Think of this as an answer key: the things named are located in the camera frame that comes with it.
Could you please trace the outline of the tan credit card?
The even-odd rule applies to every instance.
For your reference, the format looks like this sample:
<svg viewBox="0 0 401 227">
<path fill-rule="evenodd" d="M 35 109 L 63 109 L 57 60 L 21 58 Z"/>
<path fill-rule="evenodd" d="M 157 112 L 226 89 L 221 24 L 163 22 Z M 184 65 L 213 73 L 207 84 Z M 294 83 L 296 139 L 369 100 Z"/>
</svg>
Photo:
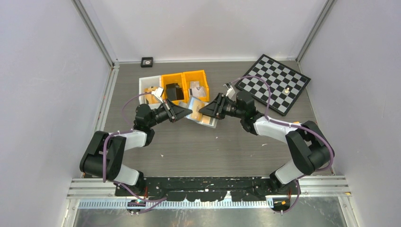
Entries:
<svg viewBox="0 0 401 227">
<path fill-rule="evenodd" d="M 200 121 L 201 124 L 208 125 L 210 127 L 214 127 L 216 124 L 216 119 L 210 116 L 203 115 Z"/>
<path fill-rule="evenodd" d="M 200 113 L 200 109 L 203 108 L 204 106 L 205 103 L 203 101 L 198 99 L 193 99 L 191 105 L 192 114 L 190 118 L 200 122 L 203 118 L 202 113 Z"/>
</svg>

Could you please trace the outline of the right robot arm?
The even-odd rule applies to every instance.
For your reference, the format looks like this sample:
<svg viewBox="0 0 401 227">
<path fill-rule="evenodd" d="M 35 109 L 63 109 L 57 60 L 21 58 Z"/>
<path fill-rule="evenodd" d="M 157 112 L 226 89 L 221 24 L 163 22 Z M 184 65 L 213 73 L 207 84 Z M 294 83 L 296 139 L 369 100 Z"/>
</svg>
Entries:
<svg viewBox="0 0 401 227">
<path fill-rule="evenodd" d="M 323 166 L 330 167 L 333 162 L 333 149 L 315 122 L 289 123 L 265 116 L 257 111 L 253 97 L 246 91 L 237 93 L 235 101 L 220 93 L 199 112 L 219 120 L 227 115 L 239 118 L 246 132 L 288 145 L 291 160 L 271 173 L 267 180 L 276 194 L 286 191 L 290 182 L 311 175 Z"/>
</svg>

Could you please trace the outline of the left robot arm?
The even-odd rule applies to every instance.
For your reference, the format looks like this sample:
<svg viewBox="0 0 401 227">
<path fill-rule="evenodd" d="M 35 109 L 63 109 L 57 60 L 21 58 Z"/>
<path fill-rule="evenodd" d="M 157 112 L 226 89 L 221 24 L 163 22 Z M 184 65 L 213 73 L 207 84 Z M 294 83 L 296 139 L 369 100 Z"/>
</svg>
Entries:
<svg viewBox="0 0 401 227">
<path fill-rule="evenodd" d="M 125 166 L 124 152 L 148 146 L 155 135 L 153 127 L 164 121 L 176 122 L 192 113 L 192 110 L 164 100 L 157 109 L 148 104 L 136 108 L 133 129 L 127 132 L 108 133 L 96 131 L 80 161 L 80 171 L 105 181 L 127 186 L 134 196 L 145 190 L 144 174 Z"/>
</svg>

